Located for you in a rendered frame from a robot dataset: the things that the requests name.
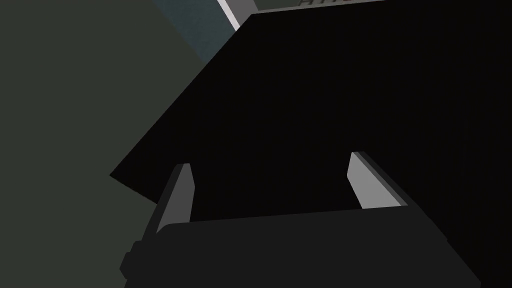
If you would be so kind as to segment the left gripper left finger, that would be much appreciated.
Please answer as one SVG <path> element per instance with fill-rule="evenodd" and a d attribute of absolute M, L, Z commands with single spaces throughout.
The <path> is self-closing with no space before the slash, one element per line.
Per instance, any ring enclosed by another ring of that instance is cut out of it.
<path fill-rule="evenodd" d="M 188 223 L 191 218 L 195 183 L 191 165 L 174 167 L 143 233 L 142 239 L 153 237 L 164 226 Z"/>

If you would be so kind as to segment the black cabinet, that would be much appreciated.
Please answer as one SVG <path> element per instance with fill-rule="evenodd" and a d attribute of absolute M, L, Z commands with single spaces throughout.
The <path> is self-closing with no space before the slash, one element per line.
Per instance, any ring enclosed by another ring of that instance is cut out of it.
<path fill-rule="evenodd" d="M 363 209 L 365 152 L 406 206 Z M 251 15 L 111 172 L 190 221 L 136 241 L 124 288 L 512 288 L 512 0 Z"/>

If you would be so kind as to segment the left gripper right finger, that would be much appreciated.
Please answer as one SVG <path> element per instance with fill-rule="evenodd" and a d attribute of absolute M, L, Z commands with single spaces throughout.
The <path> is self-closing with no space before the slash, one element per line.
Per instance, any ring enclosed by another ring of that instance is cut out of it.
<path fill-rule="evenodd" d="M 346 177 L 363 209 L 407 205 L 395 182 L 363 151 L 351 152 Z"/>

